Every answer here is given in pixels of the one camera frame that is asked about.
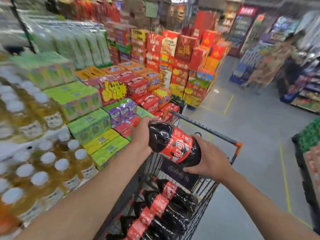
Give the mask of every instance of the refrigerator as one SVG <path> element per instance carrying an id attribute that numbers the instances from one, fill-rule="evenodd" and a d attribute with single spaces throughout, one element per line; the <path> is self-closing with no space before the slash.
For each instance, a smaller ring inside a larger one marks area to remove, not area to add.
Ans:
<path id="1" fill-rule="evenodd" d="M 239 56 L 240 50 L 255 20 L 257 11 L 258 8 L 252 6 L 242 5 L 239 8 L 228 37 L 228 41 L 233 43 L 228 55 Z"/>

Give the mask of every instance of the person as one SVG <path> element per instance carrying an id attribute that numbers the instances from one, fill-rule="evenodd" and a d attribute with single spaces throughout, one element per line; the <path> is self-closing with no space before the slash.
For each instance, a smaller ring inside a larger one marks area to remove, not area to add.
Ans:
<path id="1" fill-rule="evenodd" d="M 241 87 L 245 88 L 251 82 L 255 82 L 260 86 L 258 90 L 260 94 L 261 90 L 272 82 L 286 59 L 296 52 L 296 48 L 292 46 L 294 40 L 294 34 L 290 33 L 283 42 L 276 43 L 258 62 L 248 81 Z"/>
<path id="2" fill-rule="evenodd" d="M 148 123 L 151 120 L 143 118 L 131 131 L 132 142 L 103 171 L 37 217 L 16 239 L 91 240 L 128 182 L 151 153 L 148 146 Z M 218 147 L 201 137 L 194 137 L 201 149 L 201 161 L 184 170 L 209 176 L 229 189 L 265 240 L 320 239 L 236 172 Z"/>

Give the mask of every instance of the display cooler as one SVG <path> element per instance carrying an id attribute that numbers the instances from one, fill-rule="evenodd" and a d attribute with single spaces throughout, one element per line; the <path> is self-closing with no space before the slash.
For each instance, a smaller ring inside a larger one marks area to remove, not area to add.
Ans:
<path id="1" fill-rule="evenodd" d="M 230 31 L 228 41 L 231 41 L 232 47 L 229 55 L 237 57 L 247 38 L 248 32 L 254 22 L 258 8 L 242 5 L 234 20 Z"/>
<path id="2" fill-rule="evenodd" d="M 204 130 L 211 135 L 215 135 L 222 140 L 235 145 L 236 151 L 230 160 L 231 165 L 234 163 L 236 157 L 240 153 L 242 144 L 226 137 L 216 131 L 213 131 L 204 125 L 194 122 L 187 117 L 171 111 L 171 113 L 178 117 L 176 126 L 179 126 L 181 119 L 189 122 L 190 124 L 199 128 L 199 130 Z M 181 187 L 187 193 L 192 194 L 197 197 L 199 204 L 190 219 L 188 229 L 181 235 L 178 239 L 191 239 L 212 196 L 215 192 L 217 182 L 212 179 L 201 177 L 200 175 L 190 174 L 183 171 L 183 168 L 178 164 L 162 157 L 159 153 L 152 153 L 148 159 L 142 164 L 137 173 L 128 183 L 121 196 L 119 197 L 117 203 L 114 205 L 112 211 L 106 218 L 105 222 L 102 224 L 94 240 L 105 239 L 106 235 L 119 234 L 121 233 L 121 226 L 119 218 L 121 215 L 134 215 L 134 210 L 131 208 L 131 203 L 133 201 L 143 201 L 144 198 L 141 195 L 143 189 L 146 190 L 158 190 L 156 184 L 154 183 L 154 178 L 168 179 L 172 181 L 176 186 Z"/>

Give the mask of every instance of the gray floor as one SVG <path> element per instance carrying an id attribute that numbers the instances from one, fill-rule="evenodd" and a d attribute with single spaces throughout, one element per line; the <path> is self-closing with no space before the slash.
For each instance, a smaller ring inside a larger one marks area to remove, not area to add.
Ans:
<path id="1" fill-rule="evenodd" d="M 237 59 L 228 56 L 218 80 L 202 106 L 195 111 L 187 110 L 186 115 L 242 142 L 243 148 L 234 168 L 286 212 L 289 197 L 292 214 L 311 225 L 291 137 L 316 116 L 281 103 L 274 84 L 265 88 L 260 96 L 250 88 L 241 90 L 238 84 L 229 82 L 237 64 Z M 181 128 L 188 134 L 198 131 L 186 123 Z M 203 133 L 203 137 L 218 145 L 228 156 L 234 154 L 234 146 L 206 133 Z M 288 196 L 280 148 L 286 170 Z M 193 236 L 193 240 L 202 239 L 263 238 L 236 198 L 220 185 Z"/>

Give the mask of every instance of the white bottle label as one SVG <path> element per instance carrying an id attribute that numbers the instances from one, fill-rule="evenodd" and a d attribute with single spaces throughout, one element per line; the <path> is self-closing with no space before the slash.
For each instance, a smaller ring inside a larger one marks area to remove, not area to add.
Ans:
<path id="1" fill-rule="evenodd" d="M 42 197 L 42 201 L 45 203 L 46 209 L 53 207 L 59 199 L 63 197 L 63 191 L 57 187 L 56 190 L 48 196 Z"/>
<path id="2" fill-rule="evenodd" d="M 9 137 L 13 133 L 14 130 L 7 121 L 0 122 L 0 139 Z"/>
<path id="3" fill-rule="evenodd" d="M 92 164 L 90 168 L 87 168 L 85 170 L 81 170 L 81 173 L 83 175 L 83 179 L 90 179 L 94 176 L 94 173 L 96 172 L 96 167 Z"/>
<path id="4" fill-rule="evenodd" d="M 21 126 L 20 130 L 25 134 L 29 139 L 40 136 L 43 133 L 42 127 L 39 121 L 34 121 L 33 123 L 25 126 Z"/>
<path id="5" fill-rule="evenodd" d="M 46 120 L 49 128 L 56 128 L 63 124 L 63 120 L 59 112 L 53 115 L 43 116 L 43 118 Z"/>
<path id="6" fill-rule="evenodd" d="M 26 212 L 18 215 L 18 218 L 23 222 L 31 222 L 42 212 L 43 205 L 41 202 L 36 201 L 34 205 Z"/>
<path id="7" fill-rule="evenodd" d="M 80 183 L 80 179 L 78 175 L 76 174 L 72 179 L 68 181 L 64 181 L 62 184 L 64 187 L 73 190 L 75 187 L 77 187 Z"/>

